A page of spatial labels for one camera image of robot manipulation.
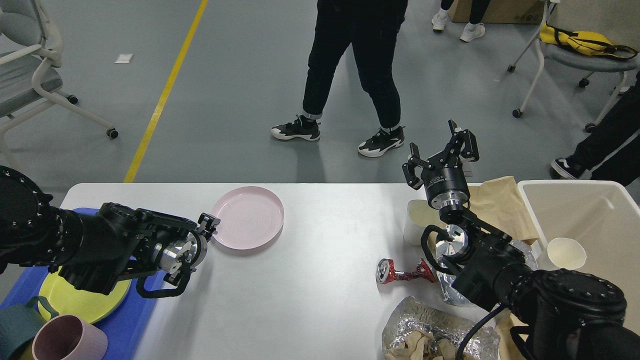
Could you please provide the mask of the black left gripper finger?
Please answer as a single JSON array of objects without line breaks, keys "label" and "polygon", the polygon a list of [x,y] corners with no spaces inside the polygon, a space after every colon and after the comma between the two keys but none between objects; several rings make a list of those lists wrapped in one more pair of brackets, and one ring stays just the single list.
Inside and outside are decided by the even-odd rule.
[{"label": "black left gripper finger", "polygon": [[221,219],[208,213],[201,213],[198,219],[198,227],[196,233],[206,240],[210,240],[213,235],[218,234],[218,226]]}]

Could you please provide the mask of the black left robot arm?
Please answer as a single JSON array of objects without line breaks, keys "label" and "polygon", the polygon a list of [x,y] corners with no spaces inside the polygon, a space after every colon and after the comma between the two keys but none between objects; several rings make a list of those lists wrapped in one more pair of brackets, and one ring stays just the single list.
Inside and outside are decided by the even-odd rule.
[{"label": "black left robot arm", "polygon": [[75,289],[106,296],[124,280],[137,280],[145,299],[180,296],[221,222],[208,213],[194,222],[113,202],[96,214],[60,209],[7,166],[0,182],[1,269],[48,267]]}]

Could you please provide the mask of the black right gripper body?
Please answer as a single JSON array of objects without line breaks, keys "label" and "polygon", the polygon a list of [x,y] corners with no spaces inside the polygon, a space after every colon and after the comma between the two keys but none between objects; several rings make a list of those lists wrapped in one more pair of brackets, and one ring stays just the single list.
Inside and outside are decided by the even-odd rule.
[{"label": "black right gripper body", "polygon": [[439,168],[436,166],[424,168],[422,181],[427,202],[435,210],[448,206],[462,207],[470,200],[462,162]]}]

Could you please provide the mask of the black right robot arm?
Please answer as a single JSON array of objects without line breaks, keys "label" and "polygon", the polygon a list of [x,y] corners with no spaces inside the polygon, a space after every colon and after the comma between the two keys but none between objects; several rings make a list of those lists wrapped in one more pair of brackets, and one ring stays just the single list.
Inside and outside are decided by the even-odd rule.
[{"label": "black right robot arm", "polygon": [[425,188],[429,206],[439,219],[461,228],[466,243],[460,252],[444,255],[444,266],[434,259],[429,235],[450,235],[428,225],[420,239],[426,260],[441,273],[455,277],[452,284],[491,318],[510,310],[521,326],[510,336],[528,360],[637,360],[640,340],[625,328],[627,301],[612,282],[574,269],[531,269],[525,255],[512,246],[512,237],[478,218],[466,203],[470,191],[462,159],[479,159],[477,141],[468,129],[448,121],[451,138],[444,150],[421,159],[410,143],[402,165],[407,184]]}]

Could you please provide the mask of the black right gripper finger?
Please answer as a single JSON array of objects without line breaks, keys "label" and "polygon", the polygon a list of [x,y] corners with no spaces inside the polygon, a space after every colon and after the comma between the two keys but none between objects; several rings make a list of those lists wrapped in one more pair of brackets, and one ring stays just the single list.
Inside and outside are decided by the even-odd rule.
[{"label": "black right gripper finger", "polygon": [[437,166],[462,166],[463,159],[477,162],[480,159],[478,144],[473,132],[462,129],[454,120],[448,120],[451,132],[450,141],[444,150],[435,155]]},{"label": "black right gripper finger", "polygon": [[409,187],[418,191],[424,184],[421,177],[416,175],[416,168],[431,169],[432,164],[420,158],[419,148],[414,142],[409,143],[410,154],[407,161],[402,164],[402,171]]}]

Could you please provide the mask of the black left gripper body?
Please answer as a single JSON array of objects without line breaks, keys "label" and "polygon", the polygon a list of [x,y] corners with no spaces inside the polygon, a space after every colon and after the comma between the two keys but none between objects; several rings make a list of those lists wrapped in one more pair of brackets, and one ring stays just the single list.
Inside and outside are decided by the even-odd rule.
[{"label": "black left gripper body", "polygon": [[206,257],[208,242],[205,235],[192,232],[186,239],[160,246],[160,269],[171,275],[183,268],[194,269]]}]

